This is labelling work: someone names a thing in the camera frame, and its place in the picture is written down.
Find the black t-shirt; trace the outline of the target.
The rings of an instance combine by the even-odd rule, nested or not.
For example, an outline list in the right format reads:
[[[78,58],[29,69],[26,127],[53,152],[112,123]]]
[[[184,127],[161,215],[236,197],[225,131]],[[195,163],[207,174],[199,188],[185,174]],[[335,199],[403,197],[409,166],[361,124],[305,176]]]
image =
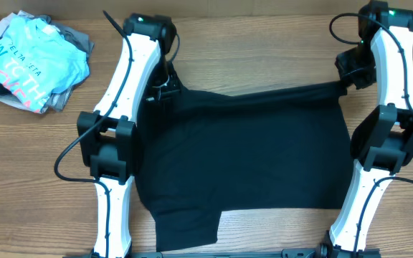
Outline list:
[[[181,87],[144,101],[135,176],[156,248],[213,244],[225,211],[339,209],[353,159],[339,81],[227,96]]]

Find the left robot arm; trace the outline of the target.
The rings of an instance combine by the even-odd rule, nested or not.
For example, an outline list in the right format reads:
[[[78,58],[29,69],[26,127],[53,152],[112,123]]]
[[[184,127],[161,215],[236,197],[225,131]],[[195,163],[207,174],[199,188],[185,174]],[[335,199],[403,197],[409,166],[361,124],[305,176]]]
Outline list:
[[[110,84],[91,113],[77,119],[82,160],[90,169],[98,198],[98,235],[90,257],[129,257],[130,194],[141,167],[138,109],[164,105],[180,90],[166,59],[178,34],[168,16],[131,14],[115,28],[123,48]]]

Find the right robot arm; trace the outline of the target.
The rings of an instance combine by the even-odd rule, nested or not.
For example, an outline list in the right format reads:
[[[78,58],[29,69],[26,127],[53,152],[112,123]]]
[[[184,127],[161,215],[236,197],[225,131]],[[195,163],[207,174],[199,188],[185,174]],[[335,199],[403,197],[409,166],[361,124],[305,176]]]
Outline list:
[[[413,159],[413,11],[370,1],[354,14],[359,42],[336,58],[346,85],[377,86],[377,106],[351,137],[353,176],[340,214],[312,257],[380,257],[366,248],[374,214]]]

